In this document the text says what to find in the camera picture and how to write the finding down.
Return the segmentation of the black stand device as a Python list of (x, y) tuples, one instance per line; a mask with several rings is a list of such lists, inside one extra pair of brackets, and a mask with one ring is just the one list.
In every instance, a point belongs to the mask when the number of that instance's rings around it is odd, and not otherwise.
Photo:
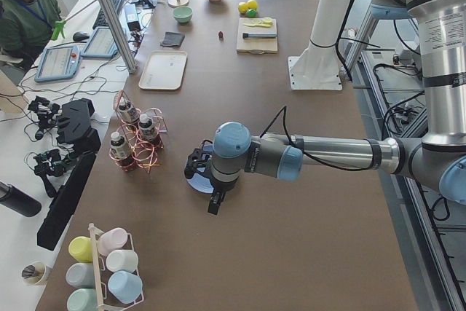
[(71, 145), (71, 152), (62, 157), (58, 149), (52, 149), (35, 157), (34, 173), (43, 180), (46, 193), (52, 198), (37, 232), (37, 245), (50, 251), (55, 249), (75, 213), (101, 146), (98, 131), (90, 122), (94, 112), (92, 101), (87, 98), (64, 104), (57, 118), (57, 142)]

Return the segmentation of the tea bottle front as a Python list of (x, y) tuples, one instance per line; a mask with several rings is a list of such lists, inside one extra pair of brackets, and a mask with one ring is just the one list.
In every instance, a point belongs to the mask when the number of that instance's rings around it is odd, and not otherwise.
[(124, 171), (131, 171), (136, 167), (133, 151), (127, 139), (118, 131), (111, 134), (110, 155)]

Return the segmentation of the mint green cup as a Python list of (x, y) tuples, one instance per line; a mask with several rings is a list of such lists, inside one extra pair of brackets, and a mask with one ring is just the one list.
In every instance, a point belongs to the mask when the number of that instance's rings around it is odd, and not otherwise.
[(76, 289), (68, 297), (67, 303), (68, 311), (96, 311), (97, 296), (94, 288), (79, 288)]

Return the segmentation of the folded grey cloth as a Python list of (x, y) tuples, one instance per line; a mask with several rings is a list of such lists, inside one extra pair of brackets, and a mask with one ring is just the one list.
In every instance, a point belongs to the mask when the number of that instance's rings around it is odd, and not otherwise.
[(165, 33), (163, 40), (160, 42), (162, 47), (180, 47), (185, 39), (185, 35), (178, 32)]

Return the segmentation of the blue teach pendant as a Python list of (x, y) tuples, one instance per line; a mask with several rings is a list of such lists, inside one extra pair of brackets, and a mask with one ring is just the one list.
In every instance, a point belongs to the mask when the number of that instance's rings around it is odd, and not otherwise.
[(77, 72), (80, 49), (77, 44), (48, 47), (41, 56), (35, 82), (51, 82), (71, 79)]

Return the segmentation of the blue round plate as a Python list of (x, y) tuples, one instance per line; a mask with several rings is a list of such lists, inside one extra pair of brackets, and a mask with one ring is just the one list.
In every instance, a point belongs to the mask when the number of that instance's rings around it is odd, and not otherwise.
[(202, 146), (203, 153), (200, 156), (201, 165), (197, 166), (197, 173), (194, 173), (192, 178), (187, 179), (187, 183), (195, 190), (205, 194), (211, 194), (213, 192), (213, 186), (210, 183), (208, 177), (203, 176), (206, 170), (207, 161), (210, 159), (211, 152), (213, 151), (213, 145), (211, 143), (205, 143)]

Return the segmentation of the paper cup with utensils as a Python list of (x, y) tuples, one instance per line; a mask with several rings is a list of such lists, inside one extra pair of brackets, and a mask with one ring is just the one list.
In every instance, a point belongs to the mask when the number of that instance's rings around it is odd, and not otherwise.
[(30, 263), (23, 268), (21, 278), (28, 286), (45, 286), (52, 268), (40, 261)]

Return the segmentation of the aluminium frame post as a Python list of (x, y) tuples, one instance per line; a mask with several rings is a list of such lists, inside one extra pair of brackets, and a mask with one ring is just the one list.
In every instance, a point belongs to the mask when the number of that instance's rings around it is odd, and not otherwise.
[(128, 72), (130, 74), (135, 73), (135, 59), (127, 43), (127, 38), (122, 29), (117, 12), (114, 9), (113, 2), (111, 0), (98, 0), (98, 2), (100, 4), (101, 9), (103, 10), (104, 15), (106, 16), (108, 26), (111, 30), (111, 33), (114, 37), (114, 41), (116, 42), (117, 48), (119, 50), (120, 55), (123, 58)]

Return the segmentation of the green bowl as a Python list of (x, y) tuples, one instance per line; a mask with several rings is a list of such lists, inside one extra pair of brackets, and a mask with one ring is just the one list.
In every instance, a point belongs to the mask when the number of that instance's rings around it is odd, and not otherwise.
[(192, 19), (193, 10), (191, 7), (177, 7), (173, 10), (173, 18), (180, 24), (188, 23)]

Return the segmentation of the green lime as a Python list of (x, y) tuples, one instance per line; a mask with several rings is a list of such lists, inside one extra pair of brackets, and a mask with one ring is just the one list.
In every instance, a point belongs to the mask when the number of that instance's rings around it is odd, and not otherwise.
[(245, 16), (248, 18), (255, 18), (257, 16), (257, 11), (255, 9), (248, 9)]

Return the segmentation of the grey cup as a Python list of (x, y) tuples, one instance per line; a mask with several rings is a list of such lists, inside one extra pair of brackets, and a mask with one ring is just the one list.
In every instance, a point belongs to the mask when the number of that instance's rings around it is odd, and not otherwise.
[(77, 262), (66, 272), (66, 282), (74, 288), (94, 288), (95, 277), (91, 263)]

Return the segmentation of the yellow plastic knife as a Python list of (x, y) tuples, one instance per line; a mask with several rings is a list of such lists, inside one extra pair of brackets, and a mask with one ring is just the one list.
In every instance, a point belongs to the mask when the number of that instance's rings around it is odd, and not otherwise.
[(247, 26), (247, 27), (259, 27), (259, 28), (271, 28), (272, 25), (273, 25), (273, 22), (268, 22), (268, 23), (265, 23), (265, 22), (244, 22), (243, 23), (244, 26)]

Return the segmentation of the cream rabbit tray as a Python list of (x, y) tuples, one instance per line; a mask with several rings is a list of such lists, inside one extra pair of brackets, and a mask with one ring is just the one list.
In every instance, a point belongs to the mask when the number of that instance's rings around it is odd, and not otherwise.
[(185, 51), (153, 51), (146, 61), (138, 86), (142, 90), (177, 90), (181, 87), (186, 62)]

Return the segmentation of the wooden cutting board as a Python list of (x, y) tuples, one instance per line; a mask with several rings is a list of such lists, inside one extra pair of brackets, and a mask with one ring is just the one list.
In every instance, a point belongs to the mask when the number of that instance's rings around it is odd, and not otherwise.
[(240, 18), (236, 51), (251, 54), (278, 53), (276, 20), (272, 17)]

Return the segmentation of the black computer mouse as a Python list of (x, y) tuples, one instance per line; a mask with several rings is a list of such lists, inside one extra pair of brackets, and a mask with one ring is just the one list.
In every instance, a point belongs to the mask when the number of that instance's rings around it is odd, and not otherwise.
[(89, 39), (90, 35), (83, 31), (77, 31), (73, 34), (72, 39), (74, 42), (85, 42)]

